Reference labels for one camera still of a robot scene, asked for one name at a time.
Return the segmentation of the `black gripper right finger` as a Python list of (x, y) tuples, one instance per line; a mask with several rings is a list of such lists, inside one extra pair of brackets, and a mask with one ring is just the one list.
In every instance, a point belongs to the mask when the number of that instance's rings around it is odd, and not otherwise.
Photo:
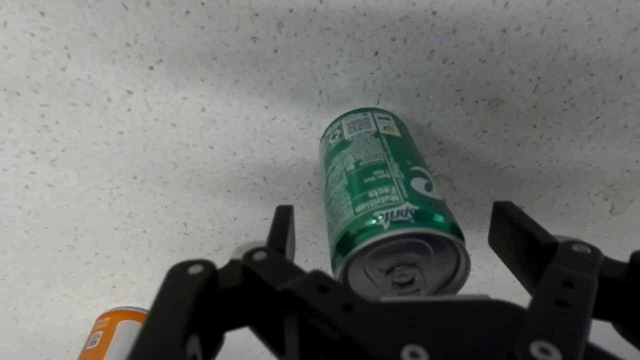
[(560, 242), (513, 201), (492, 205), (488, 244), (529, 294), (513, 354), (520, 360), (581, 360), (602, 252), (580, 240)]

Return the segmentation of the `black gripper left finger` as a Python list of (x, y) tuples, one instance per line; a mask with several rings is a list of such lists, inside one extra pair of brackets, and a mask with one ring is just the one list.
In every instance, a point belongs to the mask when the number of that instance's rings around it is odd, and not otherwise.
[(338, 330), (291, 292), (309, 278), (291, 262), (293, 242), (293, 208), (277, 205), (265, 240), (240, 257), (173, 264), (125, 360), (222, 360), (227, 334), (244, 327), (276, 360), (348, 360)]

